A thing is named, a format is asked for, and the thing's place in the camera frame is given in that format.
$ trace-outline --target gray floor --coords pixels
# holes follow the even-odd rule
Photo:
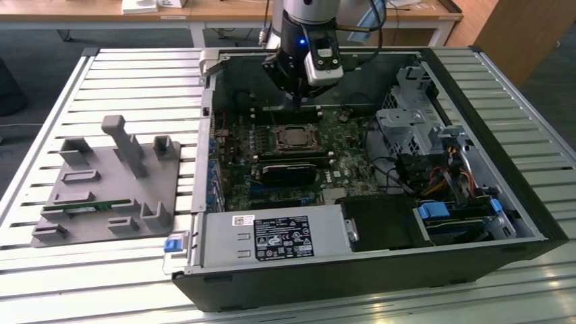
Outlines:
[[[240,46],[256,46],[259,31],[255,30],[246,38],[247,31],[230,33],[231,39],[218,39],[210,30],[207,45],[231,47],[240,43]],[[72,37],[74,41],[64,43],[54,30],[0,31],[0,57],[30,98],[27,109],[10,117],[0,117],[0,125],[43,123],[86,47],[188,47],[192,43],[187,30],[75,30]],[[522,91],[576,147],[576,25]],[[0,127],[0,137],[4,137],[0,145],[0,196],[39,129],[39,126]]]

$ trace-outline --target white sticker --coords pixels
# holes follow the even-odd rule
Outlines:
[[[232,216],[232,226],[254,225],[254,215]]]
[[[187,16],[160,16],[160,19],[178,19],[178,20],[184,20],[184,19],[187,19]]]

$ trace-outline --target blue latch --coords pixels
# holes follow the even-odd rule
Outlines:
[[[422,219],[451,216],[451,212],[443,202],[424,202],[423,205],[418,207],[418,212]]]
[[[503,205],[500,204],[500,201],[498,199],[491,199],[490,204],[492,205],[492,208],[495,209],[496,214],[504,210]]]
[[[168,238],[164,242],[164,253],[182,252],[182,238]]]

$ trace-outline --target warning label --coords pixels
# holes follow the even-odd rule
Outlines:
[[[312,233],[308,216],[254,220],[256,259],[271,261],[312,257]]]

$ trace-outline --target wooden table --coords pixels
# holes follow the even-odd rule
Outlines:
[[[367,0],[344,0],[343,7],[354,2],[367,5]],[[384,28],[398,27],[398,17],[400,28],[435,29],[431,45],[443,45],[462,14],[448,12],[439,0],[426,3],[426,9],[390,10]],[[186,28],[195,47],[206,47],[207,28],[262,28],[266,0],[188,0],[182,9],[162,7],[158,12],[130,15],[122,14],[120,6],[122,0],[2,0],[0,29]]]
[[[206,47],[203,30],[207,28],[260,28],[266,3],[267,0],[224,0],[222,2],[195,0],[190,16],[195,45]],[[430,45],[442,46],[451,35],[455,23],[462,20],[462,13],[451,13],[440,0],[424,0],[423,4],[410,5],[403,9],[410,9],[410,11],[388,10],[384,28],[434,29]],[[348,14],[352,11],[356,13],[362,11],[363,15],[367,10],[370,10],[367,0],[342,0],[339,22],[356,25],[359,17],[355,17],[356,21],[347,21]],[[268,9],[268,22],[271,18],[272,6]]]

